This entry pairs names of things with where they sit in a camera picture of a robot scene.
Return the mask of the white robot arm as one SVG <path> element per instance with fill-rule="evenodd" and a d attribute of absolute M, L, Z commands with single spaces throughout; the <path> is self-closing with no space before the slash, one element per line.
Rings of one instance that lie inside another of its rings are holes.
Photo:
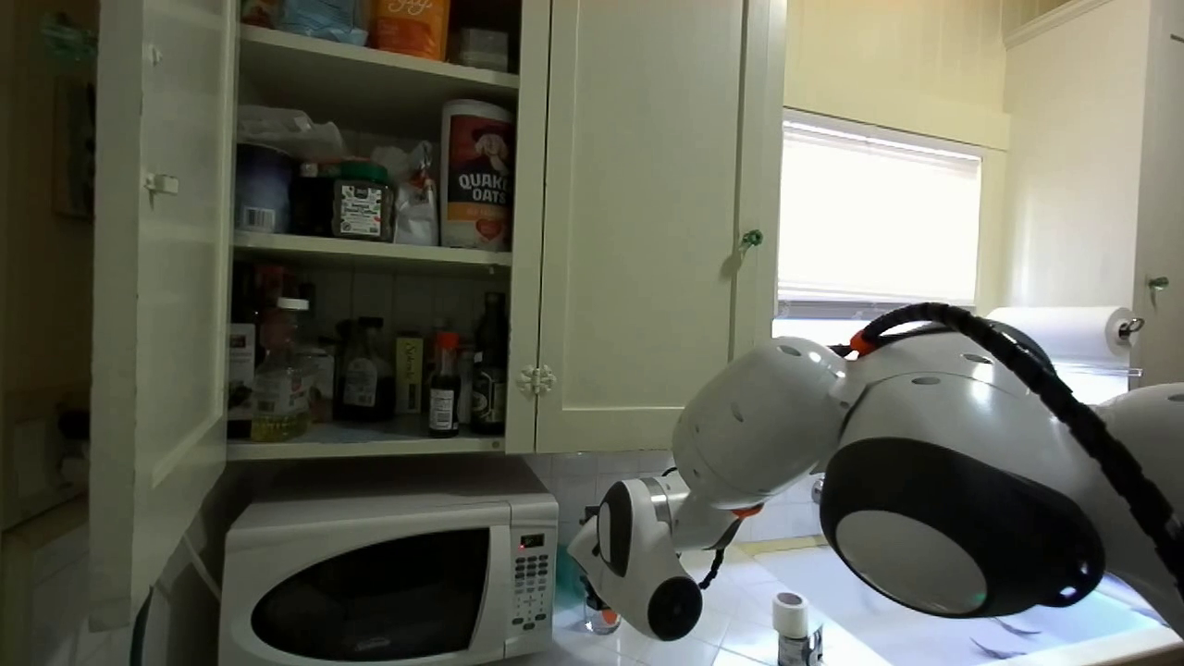
<path fill-rule="evenodd" d="M 589 507 L 589 595 L 656 640 L 701 613 L 686 551 L 718 554 L 789 480 L 875 595 L 934 619 L 1071 607 L 1116 576 L 1184 628 L 1184 394 L 1088 402 L 1044 346 L 952 303 L 905 303 L 844 344 L 776 336 L 712 373 L 672 465 Z"/>

